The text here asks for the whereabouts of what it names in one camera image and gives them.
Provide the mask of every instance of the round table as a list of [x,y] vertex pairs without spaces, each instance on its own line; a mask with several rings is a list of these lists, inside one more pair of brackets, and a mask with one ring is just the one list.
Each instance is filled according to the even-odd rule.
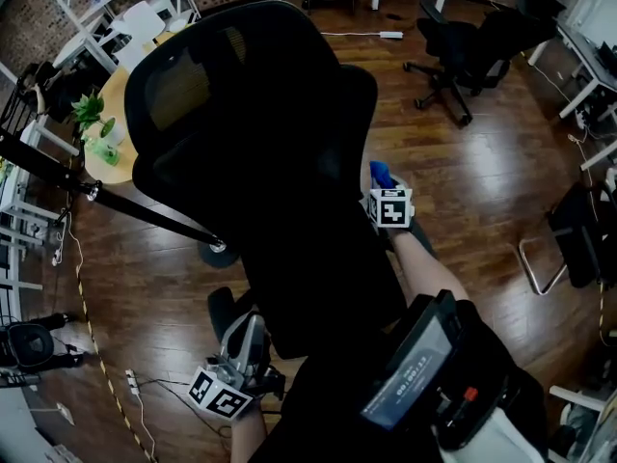
[[[167,41],[174,36],[173,33],[165,32],[156,40],[160,43]],[[105,107],[100,118],[105,122],[111,117],[116,117],[116,123],[121,125],[126,131],[126,137],[117,147],[120,153],[120,160],[116,166],[112,166],[103,161],[90,150],[86,150],[86,171],[88,174],[103,183],[123,183],[133,178],[133,165],[137,159],[137,151],[131,142],[131,137],[126,128],[126,116],[124,114],[124,90],[128,82],[128,72],[124,67],[116,68],[100,90],[100,96],[105,101]],[[100,137],[101,125],[95,123],[85,134],[93,139]]]

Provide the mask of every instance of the black pole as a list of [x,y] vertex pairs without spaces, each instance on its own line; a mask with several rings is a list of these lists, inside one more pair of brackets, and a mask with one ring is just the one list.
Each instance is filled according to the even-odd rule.
[[151,223],[170,232],[179,233],[212,245],[221,245],[223,242],[216,236],[191,228],[176,220],[163,216],[147,207],[130,201],[126,197],[118,196],[103,188],[100,181],[84,183],[79,180],[77,173],[63,166],[58,161],[35,148],[19,141],[15,136],[0,128],[0,156],[11,161],[14,165],[23,168],[32,175],[60,187],[67,191],[86,194],[90,201],[106,205],[115,211],[128,214],[138,220]]

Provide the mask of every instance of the green plant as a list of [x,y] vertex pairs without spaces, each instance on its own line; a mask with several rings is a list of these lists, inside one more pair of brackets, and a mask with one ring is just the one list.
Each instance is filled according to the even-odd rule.
[[94,93],[90,96],[81,95],[79,101],[71,103],[75,120],[79,123],[79,131],[88,130],[95,123],[103,125],[101,129],[101,137],[105,137],[114,126],[114,119],[103,122],[100,119],[100,114],[105,107],[105,101],[102,97],[96,97]]

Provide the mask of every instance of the digital display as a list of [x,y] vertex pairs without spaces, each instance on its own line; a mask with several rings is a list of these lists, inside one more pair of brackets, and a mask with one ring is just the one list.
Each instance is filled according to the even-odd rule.
[[420,397],[452,351],[440,322],[433,317],[396,372],[362,410],[387,430],[396,427]]

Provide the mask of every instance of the blue object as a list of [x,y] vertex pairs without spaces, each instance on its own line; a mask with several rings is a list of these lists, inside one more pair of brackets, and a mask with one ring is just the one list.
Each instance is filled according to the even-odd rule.
[[388,165],[383,161],[371,161],[370,177],[383,189],[393,189],[396,185],[389,175]]

